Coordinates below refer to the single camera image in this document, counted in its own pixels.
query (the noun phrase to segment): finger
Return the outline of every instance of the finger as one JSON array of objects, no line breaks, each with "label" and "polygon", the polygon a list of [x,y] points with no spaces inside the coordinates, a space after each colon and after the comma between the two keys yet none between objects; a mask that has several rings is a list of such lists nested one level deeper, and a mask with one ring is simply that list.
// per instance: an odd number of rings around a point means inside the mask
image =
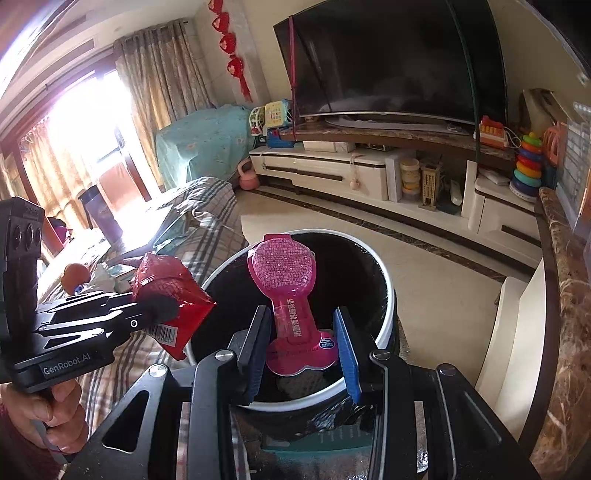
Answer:
[{"label": "finger", "polygon": [[60,384],[54,385],[51,388],[51,393],[53,394],[53,398],[56,401],[64,401],[67,396],[72,393],[72,391],[76,388],[76,380],[72,378],[71,380],[67,380]]},{"label": "finger", "polygon": [[88,433],[90,429],[88,428],[88,424],[85,423],[82,427],[82,432],[78,435],[78,438],[69,445],[61,447],[60,450],[64,453],[76,453],[82,450],[82,447],[86,444],[88,440]]},{"label": "finger", "polygon": [[49,402],[37,394],[19,392],[13,384],[2,385],[2,401],[11,416],[22,416],[29,420],[51,420],[53,414]]},{"label": "finger", "polygon": [[59,448],[72,445],[80,436],[85,424],[85,411],[78,405],[70,421],[47,430],[47,440]]},{"label": "finger", "polygon": [[53,418],[47,422],[50,427],[57,427],[69,421],[76,412],[78,404],[80,403],[80,395],[82,389],[80,385],[76,384],[74,390],[65,398],[64,401],[53,403]]}]

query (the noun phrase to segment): red snack package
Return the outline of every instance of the red snack package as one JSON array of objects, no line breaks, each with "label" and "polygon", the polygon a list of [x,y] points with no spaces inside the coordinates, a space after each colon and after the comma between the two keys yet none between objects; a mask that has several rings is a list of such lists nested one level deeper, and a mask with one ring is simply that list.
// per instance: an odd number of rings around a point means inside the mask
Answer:
[{"label": "red snack package", "polygon": [[189,269],[176,257],[148,252],[139,264],[131,289],[135,301],[154,293],[178,301],[178,317],[151,326],[148,334],[174,359],[186,358],[184,346],[216,304],[193,280]]}]

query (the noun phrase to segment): barcode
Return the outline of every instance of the barcode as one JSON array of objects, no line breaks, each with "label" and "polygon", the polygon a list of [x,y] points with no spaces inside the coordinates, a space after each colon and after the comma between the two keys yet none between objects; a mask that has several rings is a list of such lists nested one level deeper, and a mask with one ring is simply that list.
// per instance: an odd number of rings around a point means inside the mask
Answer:
[{"label": "barcode", "polygon": [[148,335],[155,338],[158,343],[168,346],[177,345],[178,327],[169,327],[168,325],[152,325],[148,329]]}]

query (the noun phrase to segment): marble countertop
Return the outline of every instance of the marble countertop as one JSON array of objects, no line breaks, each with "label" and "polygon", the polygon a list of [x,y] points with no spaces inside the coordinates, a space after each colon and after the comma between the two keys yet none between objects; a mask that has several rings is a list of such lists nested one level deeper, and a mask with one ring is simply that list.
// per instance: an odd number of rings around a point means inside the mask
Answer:
[{"label": "marble countertop", "polygon": [[[458,148],[461,150],[474,151],[476,149],[476,142],[473,140],[471,135],[456,135],[443,132],[428,132],[428,131],[413,131],[413,130],[383,130],[383,129],[372,129],[372,128],[352,128],[352,127],[338,127],[335,125],[329,125],[323,121],[309,122],[306,124],[298,125],[297,135],[300,140],[316,140],[315,138],[308,138],[311,135],[350,135],[354,137],[379,137],[380,140],[375,140],[377,143],[383,143],[384,139],[406,139],[414,141],[422,141],[432,144],[446,145],[449,147]],[[289,140],[290,135],[293,137],[293,130],[291,128],[286,129],[282,135],[286,135]],[[510,148],[493,148],[487,145],[481,145],[480,150],[484,155],[496,157],[499,160],[504,160],[509,163],[515,161],[515,151]]]},{"label": "marble countertop", "polygon": [[561,478],[591,437],[591,288],[575,237],[554,190],[540,199],[556,259],[560,347],[550,405],[531,461],[544,480]]}]

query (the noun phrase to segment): pink kettlebell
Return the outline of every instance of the pink kettlebell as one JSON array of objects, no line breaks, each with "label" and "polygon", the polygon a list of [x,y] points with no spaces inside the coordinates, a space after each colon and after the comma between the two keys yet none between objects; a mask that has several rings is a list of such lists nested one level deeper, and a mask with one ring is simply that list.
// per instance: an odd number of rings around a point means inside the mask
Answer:
[{"label": "pink kettlebell", "polygon": [[[244,171],[242,167],[247,163],[251,164],[251,169]],[[239,183],[242,190],[254,190],[261,185],[250,157],[245,158],[238,164],[238,174],[240,175]]]}]

